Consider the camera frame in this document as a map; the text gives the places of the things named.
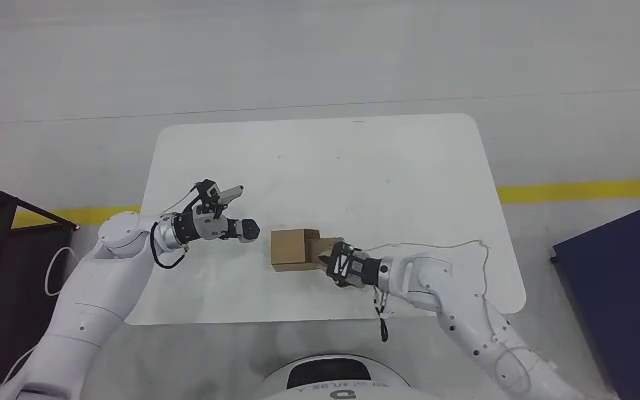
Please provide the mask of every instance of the black cable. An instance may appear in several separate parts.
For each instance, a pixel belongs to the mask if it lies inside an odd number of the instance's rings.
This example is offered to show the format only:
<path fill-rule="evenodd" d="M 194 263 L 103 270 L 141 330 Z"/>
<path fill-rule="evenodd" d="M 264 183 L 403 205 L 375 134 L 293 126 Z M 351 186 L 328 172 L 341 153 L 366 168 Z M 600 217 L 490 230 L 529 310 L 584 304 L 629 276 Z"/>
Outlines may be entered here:
<path fill-rule="evenodd" d="M 156 251 L 156 244 L 155 244 L 155 240 L 154 240 L 154 233 L 156 231 L 156 227 L 158 226 L 158 222 L 154 222 L 153 225 L 151 226 L 151 232 L 149 233 L 149 244 L 151 245 L 151 254 L 153 255 L 153 261 L 155 261 L 156 264 L 158 264 L 158 266 L 164 268 L 164 269 L 171 269 L 174 268 L 176 265 L 180 264 L 180 261 L 182 261 L 184 259 L 184 256 L 187 255 L 187 251 L 184 251 L 184 254 L 180 256 L 180 258 L 178 258 L 176 260 L 176 262 L 174 262 L 171 265 L 165 265 L 163 263 L 160 262 L 160 259 L 158 259 L 158 252 Z"/>
<path fill-rule="evenodd" d="M 378 308 L 375 298 L 373 299 L 373 305 L 373 308 L 375 308 L 376 313 L 378 313 L 378 318 L 380 319 L 380 337 L 382 339 L 382 342 L 386 343 L 387 340 L 389 340 L 389 328 L 387 328 L 387 323 L 381 316 L 381 314 L 384 312 L 385 305 L 383 304 L 380 306 L 380 308 Z"/>

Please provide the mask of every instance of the black frame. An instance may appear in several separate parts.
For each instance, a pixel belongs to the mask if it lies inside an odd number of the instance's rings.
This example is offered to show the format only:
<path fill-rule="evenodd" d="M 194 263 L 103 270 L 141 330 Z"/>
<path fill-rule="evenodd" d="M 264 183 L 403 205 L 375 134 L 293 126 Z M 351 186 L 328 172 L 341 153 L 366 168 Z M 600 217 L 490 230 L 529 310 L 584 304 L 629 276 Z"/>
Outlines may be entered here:
<path fill-rule="evenodd" d="M 18 207 L 53 223 L 12 229 Z M 71 221 L 0 191 L 0 377 L 46 331 L 57 297 L 45 295 L 44 274 L 77 229 Z M 64 252 L 56 259 L 49 276 L 51 291 L 62 287 L 66 258 Z"/>

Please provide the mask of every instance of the dark blue panel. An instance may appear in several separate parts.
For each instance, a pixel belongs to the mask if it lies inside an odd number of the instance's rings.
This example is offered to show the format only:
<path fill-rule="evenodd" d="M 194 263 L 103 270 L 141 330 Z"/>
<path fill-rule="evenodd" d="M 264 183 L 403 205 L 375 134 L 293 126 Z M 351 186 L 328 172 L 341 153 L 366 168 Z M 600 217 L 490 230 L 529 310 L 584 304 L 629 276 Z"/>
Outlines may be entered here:
<path fill-rule="evenodd" d="M 553 248 L 613 387 L 640 399 L 640 211 Z"/>

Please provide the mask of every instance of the table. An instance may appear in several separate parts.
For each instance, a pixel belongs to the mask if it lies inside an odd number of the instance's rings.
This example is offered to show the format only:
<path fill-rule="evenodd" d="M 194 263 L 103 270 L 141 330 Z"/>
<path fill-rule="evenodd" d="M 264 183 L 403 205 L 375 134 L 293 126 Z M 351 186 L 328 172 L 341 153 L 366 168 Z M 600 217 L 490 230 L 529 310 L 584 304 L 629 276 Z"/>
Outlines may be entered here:
<path fill-rule="evenodd" d="M 322 271 L 274 272 L 271 230 L 319 229 L 363 249 L 384 243 L 491 247 L 487 298 L 503 313 L 525 291 L 478 133 L 463 114 L 177 125 L 158 137 L 142 214 L 158 213 L 209 178 L 242 184 L 226 211 L 254 218 L 251 244 L 196 241 L 173 270 L 155 268 L 127 322 L 134 325 L 375 318 L 371 289 L 340 289 Z M 424 248 L 386 248 L 372 256 Z M 453 277 L 482 291 L 484 250 L 430 250 Z M 401 300 L 393 316 L 423 315 Z"/>

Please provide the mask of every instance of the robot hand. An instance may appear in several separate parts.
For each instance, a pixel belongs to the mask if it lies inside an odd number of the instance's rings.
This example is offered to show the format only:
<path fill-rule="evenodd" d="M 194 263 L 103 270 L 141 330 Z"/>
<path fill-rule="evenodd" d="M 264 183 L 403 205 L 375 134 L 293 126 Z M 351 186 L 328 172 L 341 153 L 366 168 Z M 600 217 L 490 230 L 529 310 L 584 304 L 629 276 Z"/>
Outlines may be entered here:
<path fill-rule="evenodd" d="M 525 344 L 484 294 L 460 287 L 448 263 L 428 253 L 399 260 L 370 258 L 344 242 L 336 243 L 320 259 L 339 286 L 375 286 L 416 308 L 435 312 L 447 336 L 512 398 L 586 398 Z"/>
<path fill-rule="evenodd" d="M 93 361 L 138 302 L 154 263 L 169 269 L 184 258 L 164 265 L 159 255 L 186 251 L 189 242 L 200 238 L 258 238 L 254 220 L 222 215 L 240 197 L 242 186 L 220 192 L 215 182 L 205 180 L 195 189 L 198 196 L 181 213 L 141 217 L 123 212 L 100 227 L 96 246 L 63 286 L 44 336 L 16 376 L 0 387 L 0 400 L 80 398 Z"/>

